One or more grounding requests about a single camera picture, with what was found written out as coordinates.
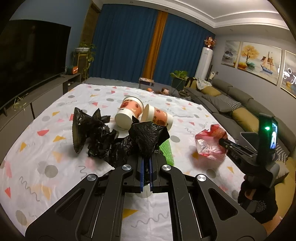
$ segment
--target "red plastic bag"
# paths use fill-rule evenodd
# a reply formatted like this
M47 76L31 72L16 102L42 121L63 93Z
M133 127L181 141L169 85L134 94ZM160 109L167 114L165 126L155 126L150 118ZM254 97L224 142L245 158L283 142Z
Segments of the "red plastic bag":
M213 160L223 160L226 149L219 145L219 139L228 139L226 131L219 125L211 125L210 131L203 130L195 135L195 144L199 155Z

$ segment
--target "sofa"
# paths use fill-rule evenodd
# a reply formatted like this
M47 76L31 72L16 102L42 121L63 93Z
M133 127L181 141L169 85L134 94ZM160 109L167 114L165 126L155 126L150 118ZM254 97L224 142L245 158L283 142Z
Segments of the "sofa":
M270 110L254 100L252 96L218 78L212 80L211 87L206 87L201 91L196 88L196 85L186 87L185 91L193 102L204 106L236 142L241 132L258 132L259 113L274 116ZM240 102L240 107L232 111L228 111L225 106L217 107L216 101L221 94ZM279 117L276 116L275 119L278 122L277 143L287 154L286 161L278 162L280 173L282 173L275 185L278 213L283 218L290 208L295 194L296 137Z

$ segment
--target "white bedsheet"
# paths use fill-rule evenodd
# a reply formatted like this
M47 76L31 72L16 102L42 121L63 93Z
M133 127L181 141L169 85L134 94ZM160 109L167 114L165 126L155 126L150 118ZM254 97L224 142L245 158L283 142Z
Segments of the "white bedsheet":
M195 153L194 135L218 123L203 106L128 87L81 84L55 101L27 127L0 167L1 205L23 235L30 223L87 174L102 176L113 169L105 161L88 157L87 145L79 155L75 153L74 108L92 115L99 107L102 115L111 115L109 127L119 130L120 137L124 137L128 131L116 125L114 116L126 95L135 95L144 105L151 104L173 115L169 133L177 168L191 176L206 174L237 199L244 174L228 157L215 162ZM172 240L167 194L152 194L148 198L126 194L124 208L121 240Z

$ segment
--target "painting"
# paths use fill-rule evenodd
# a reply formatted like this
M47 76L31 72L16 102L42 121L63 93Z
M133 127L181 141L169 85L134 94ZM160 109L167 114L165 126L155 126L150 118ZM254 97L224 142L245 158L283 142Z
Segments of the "painting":
M296 98L296 54L285 52L285 64L281 88Z
M221 64L235 67L235 63L237 61L237 56L240 48L240 43L241 42L238 41L226 41Z
M257 75L277 85L280 66L280 48L243 42L238 69Z

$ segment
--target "tv stand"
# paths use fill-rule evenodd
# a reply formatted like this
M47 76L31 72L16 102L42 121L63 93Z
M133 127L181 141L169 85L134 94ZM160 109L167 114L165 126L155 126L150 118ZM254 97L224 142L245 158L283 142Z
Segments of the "tv stand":
M32 90L20 101L23 108L6 107L0 114L0 164L7 152L27 128L48 106L75 86L81 84L81 73L61 75Z

